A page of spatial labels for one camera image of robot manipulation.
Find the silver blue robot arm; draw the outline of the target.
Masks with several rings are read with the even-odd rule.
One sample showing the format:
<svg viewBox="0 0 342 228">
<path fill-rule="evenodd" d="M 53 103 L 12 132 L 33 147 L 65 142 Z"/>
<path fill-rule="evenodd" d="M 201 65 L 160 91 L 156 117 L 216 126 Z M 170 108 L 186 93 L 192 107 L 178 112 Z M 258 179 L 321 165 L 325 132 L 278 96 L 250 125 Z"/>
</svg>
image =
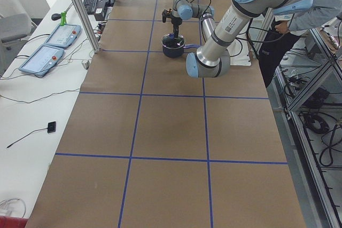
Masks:
<svg viewBox="0 0 342 228">
<path fill-rule="evenodd" d="M 172 15 L 182 20 L 198 18 L 203 28 L 205 44 L 186 58 L 186 71 L 191 77 L 220 77 L 230 68 L 228 46 L 252 19 L 271 8 L 275 15 L 308 10 L 313 0 L 231 0 L 231 5 L 219 24 L 213 12 L 204 5 L 188 0 L 174 0 Z"/>
</svg>

